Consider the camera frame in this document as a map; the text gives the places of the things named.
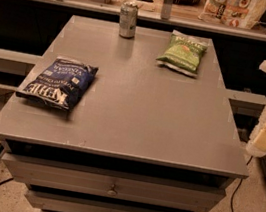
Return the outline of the silver green 7up can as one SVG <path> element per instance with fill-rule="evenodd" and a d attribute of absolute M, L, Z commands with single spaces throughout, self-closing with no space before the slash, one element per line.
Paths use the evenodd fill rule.
<path fill-rule="evenodd" d="M 126 0 L 121 5 L 119 17 L 119 34 L 123 38 L 135 37 L 138 6 L 133 0 Z"/>

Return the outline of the green Kettle chip bag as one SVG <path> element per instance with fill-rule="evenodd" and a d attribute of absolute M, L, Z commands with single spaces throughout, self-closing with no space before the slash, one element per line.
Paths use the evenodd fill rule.
<path fill-rule="evenodd" d="M 181 72 L 188 77 L 197 77 L 200 60 L 208 49 L 208 44 L 196 37 L 190 37 L 174 30 L 164 53 L 156 58 L 159 65 Z"/>

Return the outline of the printed snack bag background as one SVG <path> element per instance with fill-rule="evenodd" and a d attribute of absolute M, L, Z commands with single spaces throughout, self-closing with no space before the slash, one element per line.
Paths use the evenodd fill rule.
<path fill-rule="evenodd" d="M 205 0 L 200 20 L 251 29 L 266 11 L 266 0 Z"/>

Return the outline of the blue Kettle chip bag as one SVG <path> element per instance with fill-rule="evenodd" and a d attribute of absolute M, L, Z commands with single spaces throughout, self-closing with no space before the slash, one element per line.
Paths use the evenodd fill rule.
<path fill-rule="evenodd" d="M 15 94 L 70 112 L 94 82 L 98 70 L 97 67 L 78 60 L 58 56 L 51 65 Z"/>

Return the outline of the grey drawer cabinet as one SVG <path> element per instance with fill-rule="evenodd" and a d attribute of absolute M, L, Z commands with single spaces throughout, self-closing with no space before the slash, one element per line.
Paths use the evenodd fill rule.
<path fill-rule="evenodd" d="M 216 53 L 189 78 L 156 64 L 166 32 L 118 29 L 68 21 L 35 71 L 67 56 L 97 67 L 95 81 L 70 113 L 8 100 L 4 163 L 40 212 L 207 212 L 248 173 Z"/>

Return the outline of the top drawer round knob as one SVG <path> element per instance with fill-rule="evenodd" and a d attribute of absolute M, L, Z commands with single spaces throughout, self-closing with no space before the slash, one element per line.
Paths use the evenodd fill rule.
<path fill-rule="evenodd" d="M 117 193 L 118 192 L 116 191 L 115 185 L 111 185 L 107 192 L 107 194 L 110 195 L 110 197 L 117 196 Z"/>

